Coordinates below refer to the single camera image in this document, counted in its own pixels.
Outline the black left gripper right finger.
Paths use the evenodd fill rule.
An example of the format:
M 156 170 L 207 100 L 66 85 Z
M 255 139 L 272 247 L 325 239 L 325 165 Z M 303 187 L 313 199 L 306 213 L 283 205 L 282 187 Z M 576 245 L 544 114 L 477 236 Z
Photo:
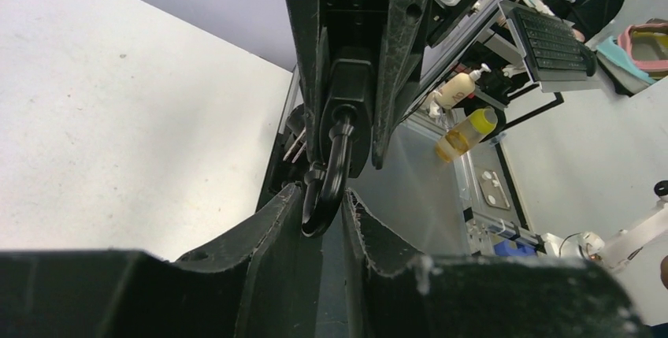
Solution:
M 352 337 L 645 337 L 621 285 L 576 258 L 425 254 L 352 190 L 341 204 Z

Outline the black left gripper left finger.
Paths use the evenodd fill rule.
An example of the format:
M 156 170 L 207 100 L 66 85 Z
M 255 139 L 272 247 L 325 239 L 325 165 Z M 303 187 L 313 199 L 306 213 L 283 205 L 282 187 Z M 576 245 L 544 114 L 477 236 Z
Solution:
M 302 189 L 170 262 L 137 250 L 4 251 L 4 337 L 312 337 L 321 241 Z

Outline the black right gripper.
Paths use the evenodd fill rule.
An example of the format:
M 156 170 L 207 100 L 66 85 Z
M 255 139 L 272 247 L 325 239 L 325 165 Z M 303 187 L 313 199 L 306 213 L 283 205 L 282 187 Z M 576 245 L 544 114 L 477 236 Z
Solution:
M 285 1 L 301 76 L 308 159 L 323 159 L 319 139 L 324 101 L 323 55 L 330 65 L 351 54 L 374 65 L 379 62 L 372 163 L 381 169 L 395 127 L 395 100 L 406 82 L 403 73 L 428 0 Z

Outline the large black padlock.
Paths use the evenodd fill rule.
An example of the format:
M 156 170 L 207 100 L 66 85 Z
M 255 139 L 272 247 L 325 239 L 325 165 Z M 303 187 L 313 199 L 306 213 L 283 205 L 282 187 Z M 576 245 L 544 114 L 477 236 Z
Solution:
M 302 234 L 322 235 L 333 222 L 349 177 L 362 171 L 371 147 L 375 70 L 368 49 L 345 46 L 330 67 L 328 94 L 318 129 L 326 163 L 304 177 Z

